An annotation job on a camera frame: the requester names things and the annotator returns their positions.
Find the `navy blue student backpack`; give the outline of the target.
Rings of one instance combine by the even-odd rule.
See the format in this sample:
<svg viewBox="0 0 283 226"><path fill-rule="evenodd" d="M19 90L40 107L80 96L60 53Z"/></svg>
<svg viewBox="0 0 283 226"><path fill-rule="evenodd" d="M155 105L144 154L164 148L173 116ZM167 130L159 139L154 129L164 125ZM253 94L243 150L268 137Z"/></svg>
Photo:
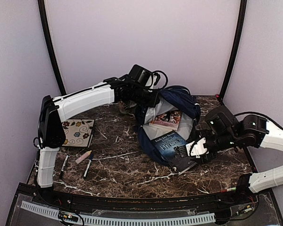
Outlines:
<svg viewBox="0 0 283 226"><path fill-rule="evenodd" d="M185 154L187 140L200 116L200 105L186 87L170 86L160 90L155 107L138 105L135 110L141 148L155 162L184 172L196 165Z"/></svg>

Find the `pink Taming of Shrew book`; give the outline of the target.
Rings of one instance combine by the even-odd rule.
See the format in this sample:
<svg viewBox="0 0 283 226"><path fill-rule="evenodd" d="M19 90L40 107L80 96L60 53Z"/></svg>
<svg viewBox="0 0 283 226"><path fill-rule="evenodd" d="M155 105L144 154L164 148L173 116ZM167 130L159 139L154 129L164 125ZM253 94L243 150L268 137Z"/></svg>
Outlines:
<svg viewBox="0 0 283 226"><path fill-rule="evenodd" d="M179 110L168 111L157 115L154 120L148 123L148 125L158 129L178 130L181 116L182 112Z"/></svg>

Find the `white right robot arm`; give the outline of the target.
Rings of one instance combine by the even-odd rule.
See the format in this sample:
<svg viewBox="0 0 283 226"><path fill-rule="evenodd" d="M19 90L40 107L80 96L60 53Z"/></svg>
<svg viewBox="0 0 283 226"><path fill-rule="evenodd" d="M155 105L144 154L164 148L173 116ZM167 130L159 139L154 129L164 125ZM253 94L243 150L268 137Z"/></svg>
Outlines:
<svg viewBox="0 0 283 226"><path fill-rule="evenodd" d="M239 121L226 106L219 106L205 116L210 127L186 144L180 155L197 163L209 161L214 153L229 148L268 148L283 152L283 127L270 117L256 112L243 112ZM250 194L283 185L283 165L239 177L231 200L242 204Z"/></svg>

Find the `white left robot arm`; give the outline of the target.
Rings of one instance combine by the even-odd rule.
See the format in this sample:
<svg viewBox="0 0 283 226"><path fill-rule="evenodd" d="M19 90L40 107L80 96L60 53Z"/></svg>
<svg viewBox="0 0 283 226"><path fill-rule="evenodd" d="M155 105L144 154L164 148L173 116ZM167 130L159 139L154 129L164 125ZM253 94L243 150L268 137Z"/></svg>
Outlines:
<svg viewBox="0 0 283 226"><path fill-rule="evenodd" d="M163 71L149 71L140 65L134 65L128 74L120 78L112 77L103 82L65 96L42 100L38 120L36 184L41 188L38 196L47 205L57 202L57 194L49 189L53 186L53 171L57 152L64 143L66 135L63 122L102 105L132 101L148 107L159 103L159 91L155 86Z"/></svg>

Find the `red white pen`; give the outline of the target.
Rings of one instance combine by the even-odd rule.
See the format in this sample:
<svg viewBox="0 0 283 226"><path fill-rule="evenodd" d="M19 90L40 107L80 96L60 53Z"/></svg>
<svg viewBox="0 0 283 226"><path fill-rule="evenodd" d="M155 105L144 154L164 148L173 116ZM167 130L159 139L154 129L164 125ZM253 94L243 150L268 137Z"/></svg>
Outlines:
<svg viewBox="0 0 283 226"><path fill-rule="evenodd" d="M231 191L235 191L235 190L236 190L236 187L232 187L232 188L222 189L220 192L225 193L225 192L231 192Z"/></svg>

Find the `dark blue hardcover book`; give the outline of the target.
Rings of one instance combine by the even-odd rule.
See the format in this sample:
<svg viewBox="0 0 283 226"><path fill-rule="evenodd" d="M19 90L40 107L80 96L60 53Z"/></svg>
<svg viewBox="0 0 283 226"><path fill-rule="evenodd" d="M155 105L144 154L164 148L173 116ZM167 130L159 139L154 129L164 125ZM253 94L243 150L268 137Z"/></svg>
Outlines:
<svg viewBox="0 0 283 226"><path fill-rule="evenodd" d="M151 143L179 175L197 165L187 155L186 140L174 130L151 140Z"/></svg>

